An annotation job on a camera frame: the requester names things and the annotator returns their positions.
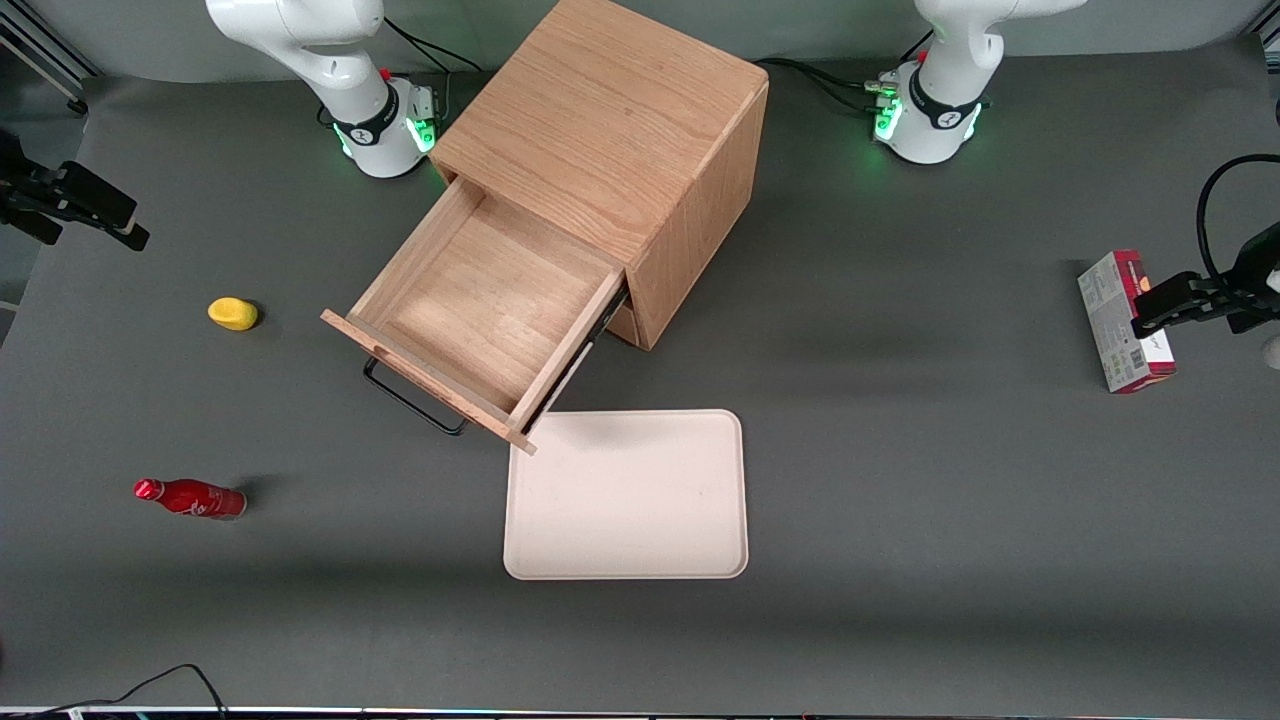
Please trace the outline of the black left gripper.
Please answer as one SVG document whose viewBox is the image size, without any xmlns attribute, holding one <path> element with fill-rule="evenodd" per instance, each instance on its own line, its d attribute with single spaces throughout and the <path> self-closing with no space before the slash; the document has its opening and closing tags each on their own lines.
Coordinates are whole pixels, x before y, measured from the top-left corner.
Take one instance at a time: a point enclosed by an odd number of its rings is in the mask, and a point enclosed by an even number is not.
<svg viewBox="0 0 1280 720">
<path fill-rule="evenodd" d="M 1231 302 L 1228 324 L 1233 334 L 1279 319 L 1279 295 L 1272 284 L 1279 266 L 1279 223 L 1245 241 L 1235 263 L 1221 272 L 1213 261 L 1207 229 L 1199 228 L 1199 256 L 1212 287 Z M 1132 329 L 1137 338 L 1198 322 L 1203 309 L 1203 278 L 1194 272 L 1179 273 L 1137 295 L 1132 304 Z"/>
</svg>

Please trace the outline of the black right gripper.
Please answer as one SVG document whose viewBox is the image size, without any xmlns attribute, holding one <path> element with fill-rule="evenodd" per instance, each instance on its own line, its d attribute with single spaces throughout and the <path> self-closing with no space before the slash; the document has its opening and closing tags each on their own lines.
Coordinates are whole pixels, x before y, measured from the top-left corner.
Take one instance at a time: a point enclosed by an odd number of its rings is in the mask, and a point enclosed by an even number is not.
<svg viewBox="0 0 1280 720">
<path fill-rule="evenodd" d="M 60 178 L 60 195 L 54 190 Z M 145 250 L 150 233 L 137 220 L 131 196 L 76 161 L 45 167 L 28 156 L 20 138 L 1 128 L 1 224 L 52 246 L 61 225 L 42 213 L 65 211 L 77 222 Z"/>
</svg>

